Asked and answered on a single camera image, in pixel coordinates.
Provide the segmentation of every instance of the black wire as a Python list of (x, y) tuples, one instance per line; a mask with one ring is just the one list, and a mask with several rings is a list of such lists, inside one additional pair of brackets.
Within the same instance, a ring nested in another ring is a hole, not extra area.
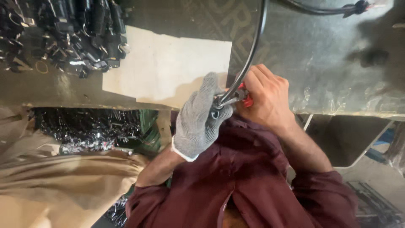
[(269, 2), (269, 0), (261, 0), (260, 18), (258, 20), (257, 29), (256, 29), (256, 32), (255, 32), (255, 37), (253, 39), (253, 44), (252, 44), (252, 47), (250, 49), (249, 56), (247, 57), (246, 63), (243, 66), (242, 71), (240, 72), (239, 75), (237, 75), (235, 81), (229, 87), (229, 90), (227, 92), (225, 92), (225, 94), (222, 97), (218, 97), (214, 101), (213, 107), (216, 108), (216, 109), (221, 109), (223, 103), (225, 103), (225, 102), (229, 101), (230, 99), (232, 99), (232, 96), (235, 95), (236, 90), (238, 89), (238, 87), (242, 83), (246, 73), (249, 71), (249, 68), (250, 68), (250, 65), (252, 63), (254, 54), (256, 53), (256, 50), (258, 49), (260, 35), (263, 34), (264, 26), (266, 25), (267, 7), (268, 7), (268, 4), (269, 4), (268, 2)]
[(348, 4), (342, 8), (318, 8), (310, 5), (297, 2), (295, 0), (283, 0), (294, 7), (318, 15), (335, 15), (335, 14), (361, 14), (367, 10), (369, 3), (364, 0), (358, 1), (356, 4)]

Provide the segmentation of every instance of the right hand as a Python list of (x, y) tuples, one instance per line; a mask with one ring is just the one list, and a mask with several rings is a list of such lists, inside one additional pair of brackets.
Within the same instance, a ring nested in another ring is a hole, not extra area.
[(237, 103), (241, 116), (268, 127), (280, 135), (296, 125), (294, 114), (288, 107), (288, 80), (274, 75), (266, 66), (252, 66), (245, 77), (246, 89), (253, 105)]

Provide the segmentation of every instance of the forearm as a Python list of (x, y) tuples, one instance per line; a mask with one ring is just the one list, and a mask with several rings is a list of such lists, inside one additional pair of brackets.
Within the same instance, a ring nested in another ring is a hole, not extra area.
[(138, 176), (135, 186), (148, 187), (165, 182), (173, 170), (185, 160), (171, 150), (168, 145)]
[(296, 172), (329, 172), (333, 167), (321, 148), (297, 125), (277, 133), (284, 153)]

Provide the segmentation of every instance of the paper sheet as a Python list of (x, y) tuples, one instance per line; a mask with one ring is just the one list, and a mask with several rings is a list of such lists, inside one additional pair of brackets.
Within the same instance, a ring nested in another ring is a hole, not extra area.
[(181, 108), (209, 72), (226, 83), (232, 42), (177, 38), (126, 27), (132, 51), (119, 68), (103, 74), (105, 91), (137, 102)]

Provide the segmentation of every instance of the work glove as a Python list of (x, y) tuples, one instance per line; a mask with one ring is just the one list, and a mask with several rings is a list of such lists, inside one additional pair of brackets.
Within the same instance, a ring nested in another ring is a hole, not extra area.
[(172, 148), (186, 161), (197, 159), (218, 138), (222, 122), (232, 116), (231, 105), (224, 106), (213, 119), (210, 115), (214, 96), (222, 92), (216, 73), (207, 74), (198, 92), (194, 92), (180, 110)]

